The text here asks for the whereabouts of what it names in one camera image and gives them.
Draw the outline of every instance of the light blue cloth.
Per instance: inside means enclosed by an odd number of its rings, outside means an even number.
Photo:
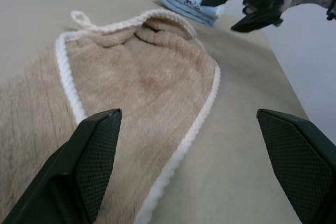
[[[213,26],[218,7],[201,6],[202,0],[160,0],[168,9],[198,22]]]

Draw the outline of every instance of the fluffy towel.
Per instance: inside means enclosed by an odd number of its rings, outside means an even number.
[[[0,87],[0,222],[82,119],[121,108],[113,172],[95,223],[148,223],[212,106],[219,67],[171,11],[103,27],[81,12],[72,17],[85,30],[61,34]]]
[[[213,26],[223,6],[201,6],[202,0],[160,0],[170,10],[206,25]]]

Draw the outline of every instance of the cloth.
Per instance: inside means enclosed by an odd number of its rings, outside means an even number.
[[[61,34],[0,86],[0,222],[82,119],[121,108],[95,223],[148,223],[213,104],[219,67],[171,11],[102,27],[81,12],[72,17],[84,30]]]
[[[206,25],[213,26],[224,7],[201,6],[202,0],[160,0],[168,9]]]

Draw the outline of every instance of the beige table surface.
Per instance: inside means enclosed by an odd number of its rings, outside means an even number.
[[[0,0],[0,4],[0,82],[53,43],[60,32],[75,28],[71,10],[82,10],[103,25],[157,8],[153,0]],[[300,223],[272,172],[256,112],[269,108],[306,115],[269,53],[264,35],[233,34],[228,29],[234,21],[222,17],[221,28],[215,29],[192,23],[201,40],[211,38],[205,46],[220,65],[221,85],[152,223]],[[225,49],[223,40],[229,42]]]

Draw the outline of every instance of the white rope trim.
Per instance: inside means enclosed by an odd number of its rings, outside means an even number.
[[[71,18],[82,28],[102,34],[113,33],[115,31],[132,26],[141,26],[149,18],[166,18],[177,22],[184,27],[184,29],[190,34],[193,39],[196,38],[196,31],[194,27],[184,17],[166,9],[147,10],[146,12],[135,18],[106,26],[97,26],[93,24],[88,16],[86,16],[83,12],[77,10],[73,10],[71,12]]]
[[[197,38],[195,38],[195,41],[196,41],[196,43],[200,46],[200,48],[201,48],[203,51],[206,52],[205,47],[203,46],[202,42],[201,42],[199,39],[197,39]]]
[[[164,188],[169,184],[170,179],[173,177],[175,170],[178,168],[184,154],[188,151],[189,147],[193,143],[198,134],[202,124],[210,113],[211,107],[217,96],[217,91],[219,88],[221,69],[217,65],[214,73],[214,80],[212,83],[212,88],[208,98],[206,99],[201,111],[199,112],[193,125],[188,130],[187,134],[181,140],[177,149],[170,157],[168,162],[165,164],[161,170],[160,175],[156,179],[154,185],[152,186],[147,198],[142,204],[139,212],[137,213],[134,224],[149,224],[152,219],[152,214],[157,206],[159,199],[162,197]]]
[[[77,124],[84,120],[87,116],[83,108],[83,104],[80,101],[77,89],[73,82],[71,67],[67,55],[66,41],[79,38],[83,32],[65,32],[58,36],[55,42],[55,55],[59,70],[59,75],[63,85],[64,92],[69,100],[72,108],[72,113],[75,117]]]

